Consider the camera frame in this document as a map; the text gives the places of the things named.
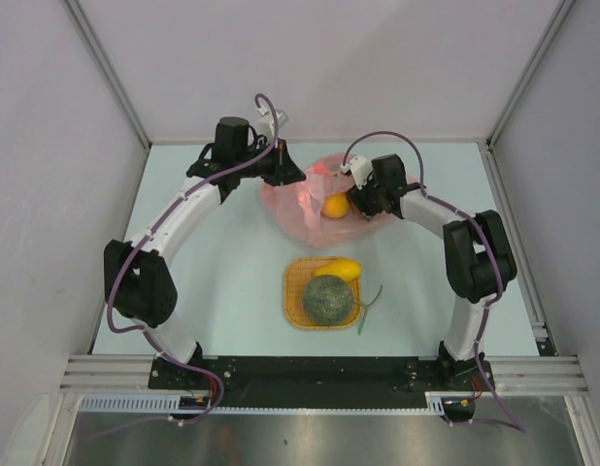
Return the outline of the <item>fake yellow orange fruit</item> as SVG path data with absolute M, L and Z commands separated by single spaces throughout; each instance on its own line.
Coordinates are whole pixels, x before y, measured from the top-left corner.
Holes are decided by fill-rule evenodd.
M 325 198 L 321 214 L 327 218 L 339 219 L 350 212 L 350 203 L 344 193 L 338 193 Z

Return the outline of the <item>pink plastic bag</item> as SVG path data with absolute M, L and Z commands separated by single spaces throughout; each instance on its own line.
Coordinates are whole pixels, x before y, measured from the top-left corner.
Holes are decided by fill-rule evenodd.
M 288 237 L 313 248 L 326 248 L 382 229 L 395 217 L 364 217 L 346 198 L 355 186 L 340 171 L 344 156 L 325 156 L 304 170 L 306 179 L 284 186 L 260 187 L 262 205 Z

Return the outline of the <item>yellow fake mango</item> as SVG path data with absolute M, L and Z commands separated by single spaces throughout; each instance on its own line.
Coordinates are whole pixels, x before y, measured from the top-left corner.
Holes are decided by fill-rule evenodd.
M 362 265 L 352 259 L 339 258 L 315 269 L 314 276 L 334 276 L 345 282 L 359 279 L 362 275 Z

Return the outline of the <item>woven bamboo tray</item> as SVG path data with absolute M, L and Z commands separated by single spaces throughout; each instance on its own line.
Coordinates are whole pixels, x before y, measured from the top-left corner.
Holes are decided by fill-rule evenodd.
M 292 325 L 302 330 L 343 330 L 353 327 L 360 321 L 363 311 L 356 304 L 341 323 L 330 325 L 322 325 L 312 320 L 304 309 L 304 288 L 313 277 L 315 270 L 339 260 L 347 261 L 342 256 L 301 257 L 287 266 L 283 274 L 283 310 Z

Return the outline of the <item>green fake melon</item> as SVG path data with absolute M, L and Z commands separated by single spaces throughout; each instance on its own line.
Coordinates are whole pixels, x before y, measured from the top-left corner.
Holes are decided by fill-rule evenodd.
M 383 286 L 369 302 L 358 298 L 351 285 L 333 275 L 309 280 L 302 294 L 302 305 L 312 323 L 325 328 L 344 328 L 369 311 L 383 293 Z

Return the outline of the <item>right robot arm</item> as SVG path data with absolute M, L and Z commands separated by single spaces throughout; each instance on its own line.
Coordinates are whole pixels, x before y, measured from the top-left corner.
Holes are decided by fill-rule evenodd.
M 345 158 L 341 172 L 353 179 L 346 196 L 366 218 L 390 214 L 416 223 L 444 242 L 447 279 L 455 294 L 450 327 L 439 344 L 437 377 L 459 389 L 483 375 L 483 338 L 494 303 L 517 274 L 502 218 L 488 210 L 474 216 L 410 183 L 396 155 Z

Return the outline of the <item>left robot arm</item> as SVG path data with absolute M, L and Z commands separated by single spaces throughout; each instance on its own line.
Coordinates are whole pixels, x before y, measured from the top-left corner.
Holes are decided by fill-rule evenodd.
M 305 180 L 291 160 L 279 131 L 288 117 L 282 110 L 263 112 L 256 125 L 237 116 L 219 120 L 215 138 L 189 166 L 185 179 L 165 210 L 129 241 L 111 240 L 104 249 L 104 286 L 109 328 L 119 312 L 130 330 L 144 333 L 155 350 L 174 359 L 170 376 L 191 388 L 202 381 L 200 345 L 175 314 L 178 291 L 170 266 L 198 224 L 236 189 L 242 180 L 260 178 L 278 187 Z

